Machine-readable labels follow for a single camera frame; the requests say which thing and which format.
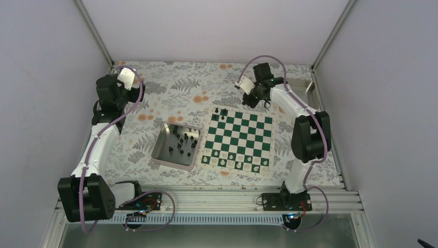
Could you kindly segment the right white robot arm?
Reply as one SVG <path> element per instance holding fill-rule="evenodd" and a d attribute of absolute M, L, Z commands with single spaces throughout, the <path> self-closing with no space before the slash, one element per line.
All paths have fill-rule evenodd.
<path fill-rule="evenodd" d="M 235 87 L 244 92 L 242 104 L 254 108 L 260 101 L 273 102 L 294 119 L 291 149 L 295 162 L 279 193 L 280 205 L 285 210 L 293 210 L 299 203 L 306 202 L 310 172 L 314 165 L 326 159 L 331 149 L 330 116 L 305 103 L 284 76 L 272 74 L 268 63 L 257 64 L 253 72 L 254 82 L 242 74 L 235 82 Z"/>

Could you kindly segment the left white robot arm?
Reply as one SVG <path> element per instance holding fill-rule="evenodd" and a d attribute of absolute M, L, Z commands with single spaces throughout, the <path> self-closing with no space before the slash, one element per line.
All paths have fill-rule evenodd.
<path fill-rule="evenodd" d="M 137 209 L 144 202 L 137 181 L 109 186 L 102 175 L 122 133 L 126 105 L 143 99 L 141 89 L 133 87 L 134 81 L 135 74 L 125 70 L 96 81 L 99 99 L 93 107 L 89 142 L 76 169 L 57 185 L 69 222 L 108 220 L 123 203 Z"/>

